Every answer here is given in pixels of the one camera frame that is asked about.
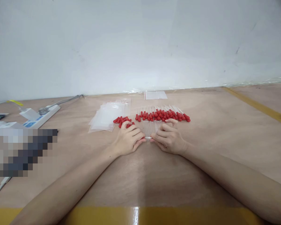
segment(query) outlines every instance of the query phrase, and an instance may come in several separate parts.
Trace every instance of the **hand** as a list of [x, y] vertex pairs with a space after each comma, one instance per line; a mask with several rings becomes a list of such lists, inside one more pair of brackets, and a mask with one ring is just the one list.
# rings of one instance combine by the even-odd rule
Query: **hand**
[[145, 134], [139, 128], [135, 125], [126, 128], [128, 124], [132, 123], [125, 121], [122, 124], [118, 137], [112, 144], [119, 155], [127, 155], [134, 152], [141, 143], [146, 141], [143, 138]]
[[151, 140], [164, 152], [182, 155], [187, 149], [187, 142], [182, 139], [177, 130], [178, 121], [168, 119], [166, 122], [170, 124], [163, 124], [156, 134], [152, 133]]

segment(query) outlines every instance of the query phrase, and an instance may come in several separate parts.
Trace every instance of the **finger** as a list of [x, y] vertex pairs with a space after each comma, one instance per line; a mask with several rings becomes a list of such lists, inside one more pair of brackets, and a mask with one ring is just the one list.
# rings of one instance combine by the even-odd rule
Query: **finger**
[[178, 129], [178, 121], [177, 120], [174, 120], [174, 119], [171, 118], [171, 119], [167, 119], [166, 122], [172, 123], [173, 128]]
[[162, 137], [168, 137], [170, 136], [170, 132], [166, 132], [166, 131], [162, 131], [162, 130], [158, 130], [156, 132], [157, 135], [162, 136]]
[[129, 132], [129, 135], [135, 136], [135, 135], [137, 135], [137, 134], [140, 133], [140, 132], [141, 132], [141, 130], [140, 130], [139, 128], [136, 128], [135, 130]]
[[132, 124], [132, 123], [131, 123], [131, 122], [129, 122], [129, 121], [125, 121], [125, 122], [123, 122], [123, 123], [122, 123], [121, 130], [126, 130], [126, 129], [127, 129], [127, 128], [126, 128], [127, 124]]
[[137, 141], [139, 141], [140, 139], [142, 139], [143, 137], [145, 136], [144, 133], [140, 132], [138, 133], [137, 135], [133, 136], [133, 140], [134, 140], [134, 143], [136, 143]]
[[160, 142], [162, 144], [166, 144], [166, 138], [165, 137], [161, 137], [161, 136], [159, 136], [157, 134], [152, 133], [151, 134], [151, 138], [153, 138], [155, 141], [158, 141], [158, 142]]
[[163, 144], [161, 144], [161, 143], [159, 143], [159, 142], [157, 142], [157, 141], [154, 141], [154, 143], [155, 143], [162, 151], [164, 151], [164, 152], [167, 151], [166, 146], [164, 146]]
[[174, 131], [177, 130], [177, 129], [175, 129], [175, 128], [172, 128], [172, 127], [168, 126], [168, 125], [165, 124], [165, 123], [162, 124], [160, 128], [162, 128], [163, 131], [168, 131], [168, 132], [174, 132]]
[[146, 139], [144, 139], [144, 138], [138, 140], [133, 146], [133, 151], [135, 151], [141, 145], [141, 143], [143, 143], [145, 141], [146, 141]]
[[127, 132], [133, 131], [136, 128], [137, 128], [136, 125], [131, 125], [130, 127], [127, 128]]

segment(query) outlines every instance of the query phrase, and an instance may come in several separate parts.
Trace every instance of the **white wall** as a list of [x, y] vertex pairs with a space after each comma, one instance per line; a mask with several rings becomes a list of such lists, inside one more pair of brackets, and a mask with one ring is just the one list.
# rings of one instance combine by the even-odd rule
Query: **white wall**
[[281, 77], [281, 0], [2, 0], [0, 101]]

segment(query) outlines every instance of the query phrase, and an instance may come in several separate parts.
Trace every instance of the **left hand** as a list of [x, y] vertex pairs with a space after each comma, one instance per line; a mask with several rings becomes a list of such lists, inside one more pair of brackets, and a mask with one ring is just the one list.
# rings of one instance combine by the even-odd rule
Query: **left hand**
[[146, 141], [146, 139], [143, 138], [145, 134], [142, 133], [136, 125], [126, 128], [128, 124], [132, 123], [125, 121], [122, 124], [118, 137], [112, 143], [112, 146], [119, 155], [127, 155], [134, 152], [141, 143]]

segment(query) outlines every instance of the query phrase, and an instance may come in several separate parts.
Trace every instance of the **right hand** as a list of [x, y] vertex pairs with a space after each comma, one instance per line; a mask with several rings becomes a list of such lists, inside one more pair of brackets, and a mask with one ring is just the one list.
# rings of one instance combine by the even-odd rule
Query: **right hand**
[[170, 126], [163, 124], [156, 134], [151, 134], [151, 138], [162, 151], [182, 155], [187, 149], [187, 142], [183, 140], [177, 129], [178, 121], [168, 119], [166, 122], [170, 123]]

